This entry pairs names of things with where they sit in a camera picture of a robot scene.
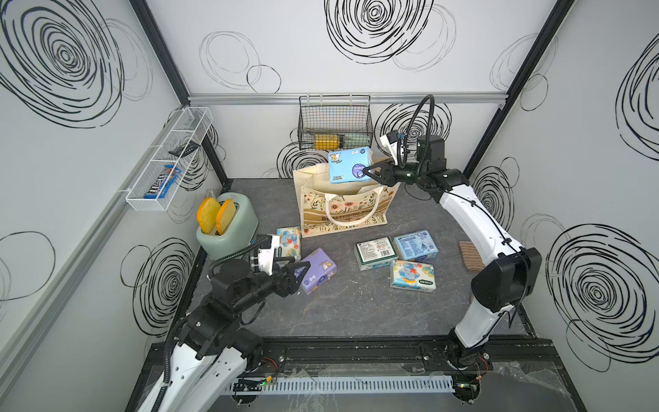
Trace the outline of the purple tissue pack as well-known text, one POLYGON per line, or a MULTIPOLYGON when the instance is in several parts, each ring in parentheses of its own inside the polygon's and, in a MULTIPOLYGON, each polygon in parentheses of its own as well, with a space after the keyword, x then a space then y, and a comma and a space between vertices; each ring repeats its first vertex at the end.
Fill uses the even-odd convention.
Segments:
POLYGON ((316 249, 302 261, 312 264, 311 269, 300 283, 300 287, 307 295, 313 293, 337 273, 336 263, 322 248, 316 249))

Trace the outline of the light blue tissue pack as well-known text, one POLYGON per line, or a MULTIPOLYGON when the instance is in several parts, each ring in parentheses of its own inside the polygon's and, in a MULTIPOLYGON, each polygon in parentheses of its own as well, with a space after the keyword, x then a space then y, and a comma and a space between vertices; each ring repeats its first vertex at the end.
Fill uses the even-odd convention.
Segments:
POLYGON ((330 152, 328 163, 332 184, 364 182, 370 180, 364 170, 372 165, 372 151, 361 147, 330 152))

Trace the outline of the floral canvas tote bag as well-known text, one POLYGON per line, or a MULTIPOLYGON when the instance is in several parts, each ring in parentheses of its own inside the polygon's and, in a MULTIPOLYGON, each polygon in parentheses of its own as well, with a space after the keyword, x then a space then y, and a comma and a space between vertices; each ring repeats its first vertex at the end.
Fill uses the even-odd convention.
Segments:
POLYGON ((304 238, 384 226, 400 185, 374 180, 332 184, 330 169, 319 163, 293 172, 304 238))

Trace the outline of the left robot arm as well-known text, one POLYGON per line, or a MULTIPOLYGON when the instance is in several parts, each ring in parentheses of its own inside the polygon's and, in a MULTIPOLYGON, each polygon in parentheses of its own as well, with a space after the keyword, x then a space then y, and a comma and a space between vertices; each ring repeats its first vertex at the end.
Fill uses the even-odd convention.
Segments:
POLYGON ((164 370, 142 402, 142 411, 207 411, 243 373, 259 366, 263 340, 242 314, 270 295, 298 292, 308 262, 284 259, 271 273, 254 272, 241 259, 211 267, 211 291, 178 320, 165 341, 164 370))

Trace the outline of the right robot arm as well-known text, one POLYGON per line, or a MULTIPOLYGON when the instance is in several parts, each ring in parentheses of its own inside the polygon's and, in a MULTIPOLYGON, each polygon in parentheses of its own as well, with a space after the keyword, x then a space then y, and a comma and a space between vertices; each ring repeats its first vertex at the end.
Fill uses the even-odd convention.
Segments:
POLYGON ((397 130, 379 138, 389 159, 365 168, 379 184, 413 184, 446 210, 468 235, 484 269, 471 281, 471 302, 451 330, 444 352, 455 369, 465 369, 484 353, 484 346, 503 319, 513 320, 532 294, 542 264, 535 248, 514 240, 476 195, 462 172, 446 166, 443 139, 428 135, 409 156, 408 137, 397 130))

